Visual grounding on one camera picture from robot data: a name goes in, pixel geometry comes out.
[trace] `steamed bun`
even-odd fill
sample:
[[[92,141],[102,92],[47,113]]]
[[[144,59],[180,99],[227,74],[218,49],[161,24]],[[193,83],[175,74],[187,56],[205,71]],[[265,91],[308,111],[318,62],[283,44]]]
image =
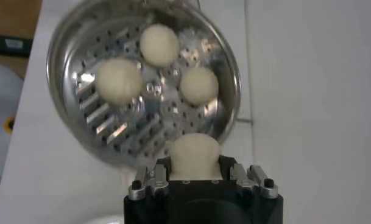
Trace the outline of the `steamed bun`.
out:
[[[172,145],[170,180],[222,180],[218,163],[221,148],[205,134],[179,137]]]
[[[211,70],[204,67],[191,68],[183,74],[180,90],[186,101],[201,105],[217,97],[219,84]]]
[[[96,76],[99,95],[114,105],[123,105],[138,97],[142,84],[142,75],[136,64],[123,58],[107,60]]]
[[[173,63],[180,52],[177,35],[161,24],[151,25],[142,33],[140,46],[144,59],[162,68]]]

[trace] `screw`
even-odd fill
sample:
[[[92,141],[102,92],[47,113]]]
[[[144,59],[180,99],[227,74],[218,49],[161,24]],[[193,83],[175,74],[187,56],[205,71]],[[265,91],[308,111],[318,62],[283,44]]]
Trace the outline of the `screw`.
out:
[[[135,180],[131,184],[131,189],[133,190],[139,190],[142,188],[142,182],[140,180]]]
[[[266,178],[264,180],[264,186],[266,188],[273,188],[275,186],[275,181],[273,179],[270,179],[270,178]]]

